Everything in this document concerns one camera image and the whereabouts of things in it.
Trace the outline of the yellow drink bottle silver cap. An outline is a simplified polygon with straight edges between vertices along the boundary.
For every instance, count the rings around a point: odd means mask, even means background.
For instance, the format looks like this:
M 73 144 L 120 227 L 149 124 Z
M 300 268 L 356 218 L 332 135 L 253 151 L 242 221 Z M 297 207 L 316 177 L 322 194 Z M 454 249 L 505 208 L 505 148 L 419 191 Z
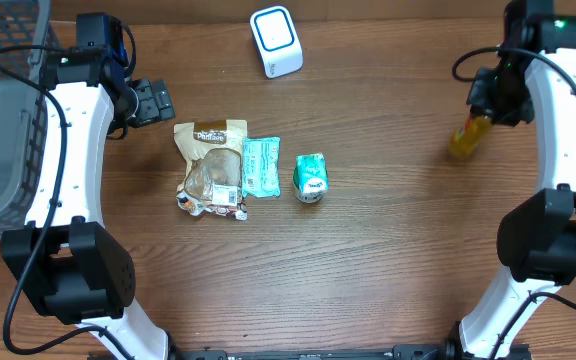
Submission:
M 492 126 L 490 117 L 470 114 L 464 126 L 452 134 L 449 151 L 458 158 L 470 157 Z

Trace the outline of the brown Pantree snack bag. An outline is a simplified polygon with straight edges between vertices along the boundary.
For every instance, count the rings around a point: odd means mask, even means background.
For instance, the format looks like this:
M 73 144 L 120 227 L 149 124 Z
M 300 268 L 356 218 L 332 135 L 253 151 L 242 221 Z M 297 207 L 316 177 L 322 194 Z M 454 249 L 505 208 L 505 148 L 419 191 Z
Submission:
M 245 120 L 187 122 L 174 126 L 174 142 L 186 162 L 177 187 L 178 206 L 192 216 L 206 213 L 248 218 L 242 195 Z

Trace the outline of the teal snack packet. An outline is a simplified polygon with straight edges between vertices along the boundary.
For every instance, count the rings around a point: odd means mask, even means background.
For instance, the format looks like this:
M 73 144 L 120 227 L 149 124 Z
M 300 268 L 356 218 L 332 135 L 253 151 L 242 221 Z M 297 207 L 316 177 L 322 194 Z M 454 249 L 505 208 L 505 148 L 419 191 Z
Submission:
M 246 138 L 243 142 L 242 196 L 279 197 L 280 138 Z

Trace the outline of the green white drink carton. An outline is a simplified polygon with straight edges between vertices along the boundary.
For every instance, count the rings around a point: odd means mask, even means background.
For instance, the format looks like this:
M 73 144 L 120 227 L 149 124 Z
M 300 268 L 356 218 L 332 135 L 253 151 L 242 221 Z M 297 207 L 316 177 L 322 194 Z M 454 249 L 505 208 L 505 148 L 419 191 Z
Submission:
M 302 190 L 326 189 L 328 192 L 329 179 L 324 155 L 322 153 L 297 155 L 293 183 L 295 188 L 299 187 Z

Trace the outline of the green lid white jar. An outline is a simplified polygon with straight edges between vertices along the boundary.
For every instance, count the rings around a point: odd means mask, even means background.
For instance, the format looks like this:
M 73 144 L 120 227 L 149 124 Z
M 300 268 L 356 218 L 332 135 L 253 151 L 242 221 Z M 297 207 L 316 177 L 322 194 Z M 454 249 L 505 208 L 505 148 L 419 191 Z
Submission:
M 313 204 L 319 202 L 326 194 L 326 189 L 306 189 L 295 188 L 295 196 L 302 203 Z

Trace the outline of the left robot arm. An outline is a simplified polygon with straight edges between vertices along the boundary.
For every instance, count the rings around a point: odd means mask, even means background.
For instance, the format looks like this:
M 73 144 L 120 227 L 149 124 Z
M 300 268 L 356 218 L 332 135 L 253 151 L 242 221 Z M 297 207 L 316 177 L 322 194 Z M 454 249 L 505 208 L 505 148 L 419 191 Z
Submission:
M 133 78 L 132 32 L 105 13 L 79 15 L 76 44 L 47 53 L 34 83 L 47 120 L 38 188 L 23 227 L 1 237 L 13 294 L 116 359 L 173 359 L 175 344 L 138 303 L 133 260 L 101 211 L 106 142 L 172 119 L 166 85 Z

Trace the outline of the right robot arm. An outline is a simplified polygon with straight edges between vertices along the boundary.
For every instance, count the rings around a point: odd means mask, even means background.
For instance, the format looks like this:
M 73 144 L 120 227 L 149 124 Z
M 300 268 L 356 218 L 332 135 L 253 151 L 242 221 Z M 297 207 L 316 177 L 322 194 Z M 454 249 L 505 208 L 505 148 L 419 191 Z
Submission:
M 468 157 L 492 128 L 533 124 L 536 191 L 501 220 L 498 272 L 446 342 L 423 348 L 428 359 L 529 358 L 515 337 L 576 278 L 576 16 L 550 1 L 512 1 L 493 53 L 498 65 L 469 79 L 470 114 L 449 148 Z

